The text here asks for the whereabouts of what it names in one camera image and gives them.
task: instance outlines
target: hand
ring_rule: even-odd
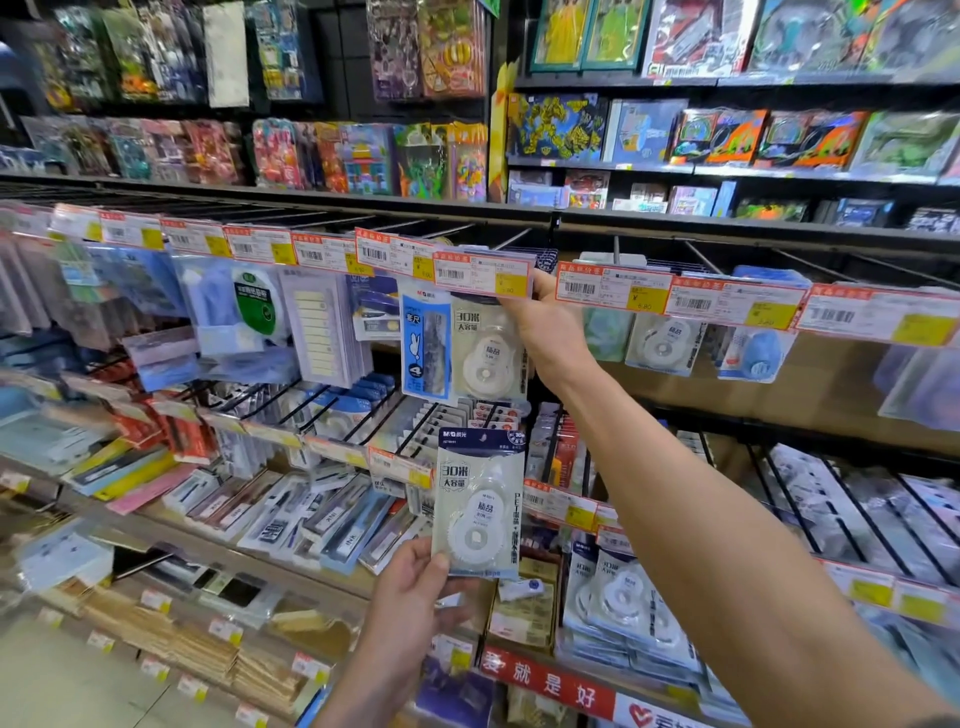
[[[499,300],[516,319],[520,338],[543,383],[561,397],[575,374],[589,371],[597,364],[584,338],[580,306],[560,303],[556,292],[557,279],[534,269],[535,300]]]
[[[324,728],[385,725],[420,681],[434,636],[470,618],[470,607],[434,602],[474,591],[477,579],[448,579],[446,554],[430,558],[431,539],[401,546],[380,574],[353,657],[321,711]]]

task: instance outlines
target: price label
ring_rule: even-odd
[[[805,295],[805,288],[677,276],[664,313],[726,326],[786,330]]]
[[[227,225],[224,236],[230,253],[238,260],[297,265],[290,231],[283,228],[250,228]]]
[[[486,296],[526,298],[530,262],[439,250],[433,254],[433,272],[434,281],[442,288]]]
[[[112,651],[113,646],[116,644],[116,640],[113,637],[108,637],[103,632],[97,632],[94,630],[90,633],[90,636],[86,638],[86,643],[91,647],[96,647],[106,655]]]
[[[300,437],[290,430],[251,422],[243,422],[243,427],[251,437],[268,440],[277,445],[283,445],[285,448],[300,449],[303,447],[303,442],[300,440]]]
[[[297,675],[303,675],[307,680],[312,680],[320,685],[326,685],[330,679],[330,667],[310,657],[305,652],[298,652],[294,655],[292,670]]]
[[[170,605],[173,603],[173,599],[156,589],[144,589],[140,595],[140,603],[167,615],[170,614]]]
[[[347,267],[347,253],[356,262],[356,243],[352,237],[318,235],[313,232],[292,232],[297,261],[304,268],[319,268],[336,273],[350,273]]]
[[[150,655],[140,661],[140,671],[145,675],[150,675],[158,683],[165,683],[170,676],[170,666],[164,665],[156,657]]]
[[[854,601],[889,609],[897,578],[892,574],[825,562],[827,573],[844,595]]]
[[[219,617],[214,618],[210,622],[210,627],[207,631],[214,637],[219,637],[224,642],[229,642],[235,647],[239,647],[240,641],[243,640],[243,627]]]
[[[183,675],[177,683],[177,690],[191,700],[202,703],[206,700],[206,694],[209,692],[210,687],[207,683],[198,680],[193,675]]]
[[[947,621],[949,595],[934,587],[898,580],[894,593],[894,610],[904,617],[933,624]]]
[[[164,217],[160,219],[160,226],[174,250],[197,255],[233,257],[222,225]]]
[[[46,624],[49,627],[57,629],[63,624],[63,614],[58,612],[56,609],[50,609],[50,607],[42,607],[39,614],[36,615],[36,620],[43,624]]]
[[[150,406],[158,415],[163,417],[173,417],[176,420],[186,420],[189,423],[200,424],[196,408],[185,401],[152,400]]]
[[[669,273],[561,261],[557,299],[626,311],[663,313],[672,281]]]
[[[30,487],[31,478],[29,475],[17,473],[16,471],[3,471],[0,473],[0,485],[15,493],[24,494]]]
[[[266,713],[247,703],[240,704],[234,717],[244,725],[250,726],[250,728],[267,728],[267,721],[269,720]]]
[[[942,347],[960,326],[960,297],[817,283],[797,328],[917,347]]]

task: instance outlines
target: hanging product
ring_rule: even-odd
[[[341,124],[341,159],[354,195],[396,193],[393,128],[389,124]]]
[[[116,94],[116,58],[100,11],[72,5],[54,10],[63,28],[63,69],[67,87],[79,104],[111,101]]]
[[[420,67],[427,97],[487,93],[486,21],[470,0],[418,0]]]
[[[367,0],[373,98],[404,101],[423,95],[417,0]]]
[[[120,66],[120,96],[125,101],[156,101],[156,81],[150,67],[147,28],[132,7],[103,13],[110,44]]]
[[[634,70],[647,0],[594,0],[581,67]]]
[[[546,0],[537,27],[532,71],[575,71],[580,68],[593,0]]]
[[[396,162],[400,195],[442,200],[449,194],[449,161],[445,125],[410,124],[396,127]]]
[[[305,163],[297,142],[297,128],[292,121],[254,121],[253,156],[257,186],[306,189]]]
[[[250,5],[267,98],[324,100],[309,33],[309,18],[296,0],[258,0]]]
[[[455,121],[447,125],[450,186],[454,200],[487,201],[487,125]]]
[[[522,432],[441,430],[433,553],[451,575],[518,578],[525,446]]]
[[[242,0],[204,7],[204,44],[210,108],[248,107],[250,79]]]

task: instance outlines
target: packaged toy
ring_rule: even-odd
[[[607,101],[595,93],[510,94],[510,154],[565,161],[599,161]]]
[[[583,68],[636,68],[646,0],[594,0]]]
[[[544,0],[530,70],[575,71],[580,68],[592,2]]]
[[[771,111],[754,167],[846,169],[866,111]]]
[[[417,0],[369,0],[367,32],[373,98],[402,101],[423,95]]]

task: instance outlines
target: plastic packaging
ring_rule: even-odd
[[[441,429],[433,552],[451,575],[519,577],[525,446],[522,432]]]

